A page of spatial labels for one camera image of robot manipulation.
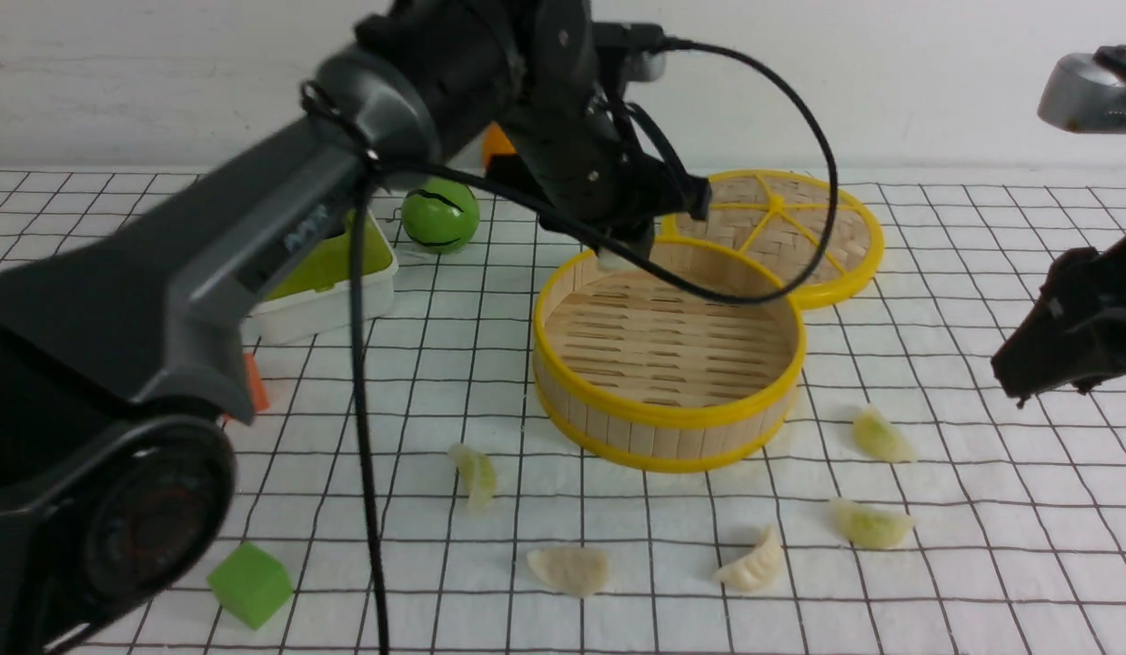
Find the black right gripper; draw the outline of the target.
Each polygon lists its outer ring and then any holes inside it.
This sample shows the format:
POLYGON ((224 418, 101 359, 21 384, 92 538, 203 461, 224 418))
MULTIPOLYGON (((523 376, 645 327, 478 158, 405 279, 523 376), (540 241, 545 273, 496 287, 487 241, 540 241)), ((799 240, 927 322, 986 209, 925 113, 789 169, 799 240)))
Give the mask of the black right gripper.
POLYGON ((1045 391, 1085 395, 1126 377, 1126 235, 1055 258, 1029 315, 990 365, 1018 407, 1045 391))

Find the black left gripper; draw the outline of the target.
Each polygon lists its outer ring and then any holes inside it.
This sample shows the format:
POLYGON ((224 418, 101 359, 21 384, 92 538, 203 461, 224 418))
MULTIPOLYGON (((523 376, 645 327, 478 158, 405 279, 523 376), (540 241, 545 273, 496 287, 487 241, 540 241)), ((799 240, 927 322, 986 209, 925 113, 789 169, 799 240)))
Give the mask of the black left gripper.
POLYGON ((488 179, 549 204, 649 257, 654 221, 706 219, 711 183, 683 169, 627 86, 663 74, 665 32, 597 23, 588 1, 509 1, 526 64, 522 90, 498 125, 517 150, 488 179))

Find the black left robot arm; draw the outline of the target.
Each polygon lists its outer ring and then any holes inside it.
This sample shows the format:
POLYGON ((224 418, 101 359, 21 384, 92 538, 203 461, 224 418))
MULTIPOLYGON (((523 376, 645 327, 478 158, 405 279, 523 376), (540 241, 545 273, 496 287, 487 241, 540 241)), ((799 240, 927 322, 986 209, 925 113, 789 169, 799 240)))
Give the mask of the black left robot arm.
POLYGON ((0 272, 0 654, 60 654, 180 580, 236 488, 254 418, 240 328, 382 186, 493 124, 531 198, 650 248, 700 207, 598 96, 655 80, 653 24, 588 1, 397 1, 355 26, 306 113, 89 246, 0 272))

